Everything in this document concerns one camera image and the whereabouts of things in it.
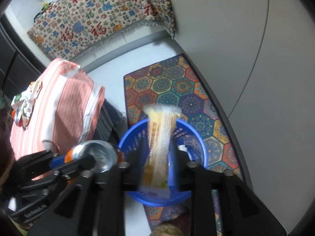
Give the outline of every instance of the yellow and white snack wrapper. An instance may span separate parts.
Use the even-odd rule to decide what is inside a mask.
[[[149,118],[149,156],[144,165],[141,191],[169,198],[170,190],[167,185],[169,145],[176,119],[181,117],[181,109],[174,106],[152,105],[146,107],[144,112]]]

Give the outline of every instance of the colorful hexagon rug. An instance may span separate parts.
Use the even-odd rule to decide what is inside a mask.
[[[125,101],[129,126],[146,118],[143,108],[148,104],[169,104],[182,108],[182,119],[202,136],[209,152],[207,169],[222,172],[231,169],[240,178],[236,152],[225,126],[192,66],[183,54],[144,67],[125,75]],[[213,191],[218,235],[222,234],[218,192]],[[189,205],[149,207],[144,209],[151,229],[187,211]]]

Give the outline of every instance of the patterned tablecloth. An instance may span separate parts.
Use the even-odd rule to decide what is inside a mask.
[[[182,108],[182,119],[192,125],[204,140],[208,150],[207,169],[216,172],[230,169],[243,178],[233,144],[217,109],[184,55],[125,75],[124,84],[129,126],[147,117],[143,112],[147,104],[179,106]],[[220,202],[216,190],[212,191],[212,197],[217,233],[221,235]],[[186,203],[170,207],[144,205],[151,229],[185,213],[188,207]]]
[[[170,0],[58,0],[28,31],[50,58],[75,61],[92,48],[140,25],[162,25],[174,37]]]

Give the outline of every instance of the screw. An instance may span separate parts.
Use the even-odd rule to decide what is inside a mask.
[[[130,164],[126,161],[123,161],[123,162],[119,162],[119,168],[121,169],[126,169],[130,166]]]
[[[93,172],[91,170],[85,170],[85,171],[83,171],[83,173],[81,175],[83,177],[91,177],[91,176],[93,176]]]
[[[229,169],[224,170],[224,171],[223,171],[223,174],[224,174],[225,176],[234,176],[233,171],[232,171],[232,170],[229,170]]]
[[[187,162],[187,167],[189,167],[189,168],[196,168],[196,167],[198,167],[199,166],[199,164],[197,163],[197,162],[195,162],[195,161],[189,161],[189,162]]]

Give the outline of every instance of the white floor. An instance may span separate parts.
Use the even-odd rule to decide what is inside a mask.
[[[104,86],[105,98],[126,113],[123,77],[133,71],[182,53],[170,37],[142,46],[119,56],[89,73],[94,82]],[[149,236],[151,230],[143,205],[125,195],[126,236]]]

